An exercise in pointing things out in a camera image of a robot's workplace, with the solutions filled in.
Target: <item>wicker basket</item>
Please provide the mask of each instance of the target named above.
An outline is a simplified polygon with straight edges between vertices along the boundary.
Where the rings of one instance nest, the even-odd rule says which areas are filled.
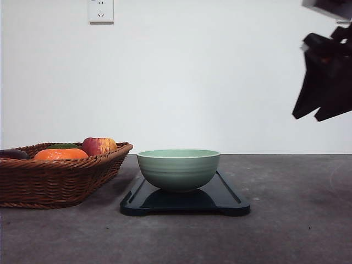
[[[54,143],[18,147],[31,158]],[[84,159],[0,159],[0,207],[50,209],[77,205],[112,179],[133,146]]]

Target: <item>dark green tray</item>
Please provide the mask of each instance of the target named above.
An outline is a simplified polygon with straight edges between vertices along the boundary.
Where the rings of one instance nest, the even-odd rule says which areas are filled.
[[[143,176],[120,203],[120,211],[128,216],[149,213],[222,213],[243,216],[250,212],[250,204],[221,174],[191,192],[166,192],[148,183]]]

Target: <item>gray countertop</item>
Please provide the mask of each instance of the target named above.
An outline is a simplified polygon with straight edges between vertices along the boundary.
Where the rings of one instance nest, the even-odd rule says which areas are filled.
[[[140,177],[129,155],[81,205],[2,208],[1,263],[352,263],[352,155],[222,155],[246,216],[129,217]]]

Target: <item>wall socket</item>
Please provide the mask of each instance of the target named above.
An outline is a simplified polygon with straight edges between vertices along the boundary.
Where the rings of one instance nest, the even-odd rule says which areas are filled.
[[[89,22],[114,23],[114,0],[88,0]]]

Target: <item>ceramic bowl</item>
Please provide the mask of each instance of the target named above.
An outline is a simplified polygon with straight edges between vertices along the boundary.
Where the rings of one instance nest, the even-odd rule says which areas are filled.
[[[152,185],[175,192],[192,191],[214,176],[220,153],[212,150],[153,150],[137,154],[144,178]]]

